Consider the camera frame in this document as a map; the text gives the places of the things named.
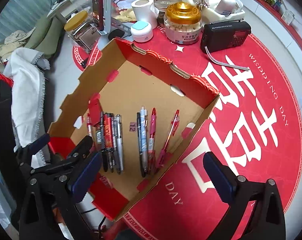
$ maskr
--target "phone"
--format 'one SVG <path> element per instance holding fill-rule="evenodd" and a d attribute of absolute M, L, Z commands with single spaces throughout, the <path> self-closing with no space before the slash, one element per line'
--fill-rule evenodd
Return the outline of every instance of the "phone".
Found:
<path fill-rule="evenodd" d="M 103 31 L 103 0 L 92 0 L 92 16 L 98 30 Z"/>

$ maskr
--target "blue gripper pad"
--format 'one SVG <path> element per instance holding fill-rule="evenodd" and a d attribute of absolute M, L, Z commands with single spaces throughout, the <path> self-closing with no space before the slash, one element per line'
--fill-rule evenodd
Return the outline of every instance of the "blue gripper pad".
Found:
<path fill-rule="evenodd" d="M 50 135 L 45 133 L 33 143 L 29 144 L 29 152 L 32 155 L 35 155 L 38 151 L 40 151 L 44 146 L 46 146 L 50 142 Z"/>
<path fill-rule="evenodd" d="M 233 202 L 236 191 L 236 182 L 234 180 L 236 179 L 235 174 L 228 166 L 222 165 L 213 152 L 204 154 L 203 167 L 210 177 L 221 200 L 230 205 Z"/>
<path fill-rule="evenodd" d="M 91 186 L 92 182 L 95 181 L 97 173 L 102 166 L 101 152 L 91 153 L 81 165 L 79 168 L 82 168 L 82 172 L 75 179 L 73 184 L 68 184 L 68 189 L 70 190 L 75 203 L 79 203 L 83 200 L 88 188 Z"/>

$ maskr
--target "beige cloth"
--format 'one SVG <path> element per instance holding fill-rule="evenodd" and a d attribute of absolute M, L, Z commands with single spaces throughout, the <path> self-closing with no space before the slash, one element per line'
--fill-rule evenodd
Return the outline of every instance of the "beige cloth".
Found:
<path fill-rule="evenodd" d="M 15 49 L 23 47 L 25 44 L 26 44 L 25 41 L 15 41 L 9 44 L 0 45 L 0 58 L 2 62 L 7 62 L 9 60 L 11 53 Z"/>
<path fill-rule="evenodd" d="M 14 33 L 11 33 L 8 37 L 6 37 L 4 44 L 0 45 L 0 58 L 2 60 L 2 62 L 0 61 L 0 63 L 7 62 L 11 53 L 15 49 L 23 47 L 26 44 L 25 40 L 31 36 L 35 29 L 36 27 L 34 27 L 28 33 L 20 30 L 15 31 Z"/>
<path fill-rule="evenodd" d="M 31 36 L 33 31 L 35 30 L 36 27 L 34 27 L 31 31 L 28 33 L 25 33 L 24 31 L 15 31 L 14 33 L 11 33 L 7 38 L 5 38 L 4 44 L 9 44 L 13 43 L 15 41 L 24 41 L 27 38 Z"/>

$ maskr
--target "red pen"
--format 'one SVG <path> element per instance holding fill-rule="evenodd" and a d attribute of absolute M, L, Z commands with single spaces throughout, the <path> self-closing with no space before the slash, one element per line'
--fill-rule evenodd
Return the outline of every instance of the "red pen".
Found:
<path fill-rule="evenodd" d="M 154 165 L 155 165 L 155 150 L 154 150 L 155 130 L 156 130 L 156 111 L 155 108 L 153 108 L 151 121 L 150 121 L 150 138 L 149 138 L 149 147 L 148 147 L 148 173 L 149 174 L 151 174 L 154 171 Z"/>
<path fill-rule="evenodd" d="M 156 161 L 156 164 L 155 164 L 155 167 L 157 169 L 157 171 L 163 167 L 163 162 L 164 162 L 164 159 L 165 159 L 165 155 L 166 155 L 166 151 L 167 151 L 167 147 L 169 145 L 169 140 L 170 140 L 170 137 L 171 135 L 174 136 L 177 128 L 179 127 L 179 123 L 180 123 L 180 119 L 179 119 L 179 110 L 176 111 L 175 113 L 175 116 L 173 118 L 173 121 L 171 122 L 171 129 L 170 129 L 170 132 L 169 132 L 169 135 L 167 137 L 167 140 L 160 152 L 160 155 Z"/>

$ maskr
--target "plastic jar with gold lid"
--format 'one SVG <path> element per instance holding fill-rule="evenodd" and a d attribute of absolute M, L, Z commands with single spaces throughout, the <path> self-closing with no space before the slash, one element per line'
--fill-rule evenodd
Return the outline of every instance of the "plastic jar with gold lid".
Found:
<path fill-rule="evenodd" d="M 186 2 L 171 4 L 165 11 L 164 25 L 169 40 L 183 45 L 195 43 L 202 27 L 201 12 Z"/>
<path fill-rule="evenodd" d="M 78 12 L 68 20 L 64 25 L 64 30 L 87 53 L 90 53 L 93 49 L 94 43 L 100 37 L 97 25 L 85 10 Z"/>

